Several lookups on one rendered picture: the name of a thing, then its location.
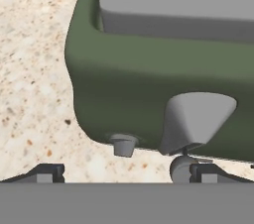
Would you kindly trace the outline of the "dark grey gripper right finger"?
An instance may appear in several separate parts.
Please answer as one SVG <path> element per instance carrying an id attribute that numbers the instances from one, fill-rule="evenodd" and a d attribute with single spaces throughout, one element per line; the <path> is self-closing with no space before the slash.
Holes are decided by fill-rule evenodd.
<path id="1" fill-rule="evenodd" d="M 215 164 L 193 164 L 190 166 L 190 182 L 194 183 L 254 183 L 254 180 L 243 178 L 224 171 Z"/>

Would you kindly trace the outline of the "grey toaster lever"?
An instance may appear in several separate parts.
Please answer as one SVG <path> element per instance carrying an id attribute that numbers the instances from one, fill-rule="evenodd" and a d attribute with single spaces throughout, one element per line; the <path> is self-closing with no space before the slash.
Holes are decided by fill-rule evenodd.
<path id="1" fill-rule="evenodd" d="M 237 101 L 211 92 L 188 92 L 172 97 L 166 106 L 162 155 L 175 155 L 206 145 L 233 114 Z"/>

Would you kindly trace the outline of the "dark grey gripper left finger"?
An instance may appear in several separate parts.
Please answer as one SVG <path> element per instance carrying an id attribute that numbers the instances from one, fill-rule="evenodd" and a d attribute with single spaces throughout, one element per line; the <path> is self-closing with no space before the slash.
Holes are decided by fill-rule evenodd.
<path id="1" fill-rule="evenodd" d="M 4 180 L 1 183 L 64 183 L 64 164 L 39 164 L 29 170 Z"/>

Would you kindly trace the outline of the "grey round toaster knob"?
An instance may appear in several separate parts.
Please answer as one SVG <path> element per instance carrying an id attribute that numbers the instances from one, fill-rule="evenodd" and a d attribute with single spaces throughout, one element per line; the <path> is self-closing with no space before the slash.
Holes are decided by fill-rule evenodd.
<path id="1" fill-rule="evenodd" d="M 190 156 L 178 156 L 170 165 L 170 176 L 173 183 L 189 183 L 191 178 L 190 167 L 197 164 L 197 160 Z"/>

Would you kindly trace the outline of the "green toaster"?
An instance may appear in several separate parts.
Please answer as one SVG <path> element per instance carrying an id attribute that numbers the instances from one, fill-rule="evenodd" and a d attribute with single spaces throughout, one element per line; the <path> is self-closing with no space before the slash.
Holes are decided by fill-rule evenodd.
<path id="1" fill-rule="evenodd" d="M 117 36 L 103 32 L 99 0 L 77 0 L 65 64 L 76 120 L 86 135 L 112 144 L 159 150 L 168 101 L 188 92 L 233 97 L 237 107 L 214 137 L 192 155 L 254 163 L 254 45 Z"/>

